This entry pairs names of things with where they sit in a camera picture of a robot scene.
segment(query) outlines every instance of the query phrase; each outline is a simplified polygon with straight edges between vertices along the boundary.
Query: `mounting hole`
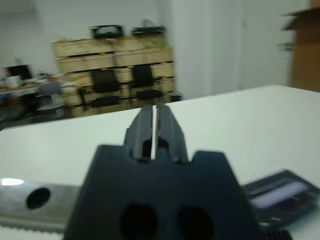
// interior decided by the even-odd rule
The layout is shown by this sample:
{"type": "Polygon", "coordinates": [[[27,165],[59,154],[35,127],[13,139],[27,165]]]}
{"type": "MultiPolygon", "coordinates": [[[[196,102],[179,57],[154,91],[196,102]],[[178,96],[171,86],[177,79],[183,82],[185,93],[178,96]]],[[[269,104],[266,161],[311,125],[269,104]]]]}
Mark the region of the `mounting hole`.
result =
{"type": "Polygon", "coordinates": [[[158,217],[150,206],[134,203],[123,212],[120,224],[125,239],[151,240],[158,229],[158,217]]]}
{"type": "Polygon", "coordinates": [[[33,210],[44,206],[50,199],[50,191],[47,188],[34,190],[26,199],[26,206],[33,210]]]}
{"type": "Polygon", "coordinates": [[[214,237],[214,222],[201,207],[181,207],[177,227],[185,240],[212,240],[214,237]]]}

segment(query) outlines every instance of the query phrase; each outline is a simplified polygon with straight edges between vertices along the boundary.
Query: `black plastic mount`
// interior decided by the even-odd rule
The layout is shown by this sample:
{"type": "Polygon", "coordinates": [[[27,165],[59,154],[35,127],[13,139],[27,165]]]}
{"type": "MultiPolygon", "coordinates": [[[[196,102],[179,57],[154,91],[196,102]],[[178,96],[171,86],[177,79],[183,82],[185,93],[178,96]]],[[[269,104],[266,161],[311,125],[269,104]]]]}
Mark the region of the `black plastic mount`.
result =
{"type": "Polygon", "coordinates": [[[261,231],[223,153],[188,161],[184,135],[167,106],[143,108],[123,146],[98,147],[65,240],[290,240],[261,231]]]}

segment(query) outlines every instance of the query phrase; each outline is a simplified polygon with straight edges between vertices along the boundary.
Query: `gray chair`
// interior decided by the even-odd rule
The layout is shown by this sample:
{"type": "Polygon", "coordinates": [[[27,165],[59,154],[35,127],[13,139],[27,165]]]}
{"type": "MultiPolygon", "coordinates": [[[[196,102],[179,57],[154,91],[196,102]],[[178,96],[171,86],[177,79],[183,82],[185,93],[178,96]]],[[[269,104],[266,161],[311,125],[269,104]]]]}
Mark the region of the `gray chair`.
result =
{"type": "Polygon", "coordinates": [[[41,97],[45,98],[45,101],[42,101],[42,106],[39,107],[38,111],[50,111],[55,110],[57,118],[64,116],[64,106],[65,103],[59,98],[59,95],[62,93],[62,88],[58,82],[49,82],[41,84],[38,88],[38,93],[41,97]]]}

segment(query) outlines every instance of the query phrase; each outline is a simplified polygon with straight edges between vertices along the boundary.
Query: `cardboard box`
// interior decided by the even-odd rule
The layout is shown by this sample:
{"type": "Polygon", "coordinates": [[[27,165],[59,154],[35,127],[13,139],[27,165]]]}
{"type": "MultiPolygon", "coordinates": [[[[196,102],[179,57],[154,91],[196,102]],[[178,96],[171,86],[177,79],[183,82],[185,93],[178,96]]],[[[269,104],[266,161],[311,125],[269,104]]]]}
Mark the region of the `cardboard box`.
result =
{"type": "Polygon", "coordinates": [[[320,7],[289,14],[296,31],[290,86],[320,92],[320,7]]]}
{"type": "Polygon", "coordinates": [[[320,8],[320,0],[310,0],[310,7],[313,8],[320,8]]]}

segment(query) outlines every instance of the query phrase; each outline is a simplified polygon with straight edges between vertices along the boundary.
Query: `black device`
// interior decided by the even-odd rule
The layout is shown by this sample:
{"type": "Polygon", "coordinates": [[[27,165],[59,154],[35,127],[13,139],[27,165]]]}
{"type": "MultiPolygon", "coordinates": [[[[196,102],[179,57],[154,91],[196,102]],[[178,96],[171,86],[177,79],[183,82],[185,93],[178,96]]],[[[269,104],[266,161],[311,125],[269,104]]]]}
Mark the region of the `black device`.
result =
{"type": "Polygon", "coordinates": [[[7,72],[11,77],[20,76],[21,80],[33,78],[29,65],[9,66],[7,72]]]}
{"type": "Polygon", "coordinates": [[[123,146],[98,147],[65,240],[291,240],[264,232],[221,152],[188,160],[169,107],[144,107],[123,146]],[[155,159],[151,159],[155,127],[155,159]]]}
{"type": "Polygon", "coordinates": [[[91,27],[90,31],[95,39],[115,39],[125,35],[123,28],[122,25],[101,25],[91,27]]]}
{"type": "Polygon", "coordinates": [[[320,189],[289,170],[243,187],[259,224],[285,227],[317,206],[320,189]]]}
{"type": "Polygon", "coordinates": [[[132,35],[142,34],[163,34],[166,32],[164,26],[136,27],[132,30],[132,35]]]}

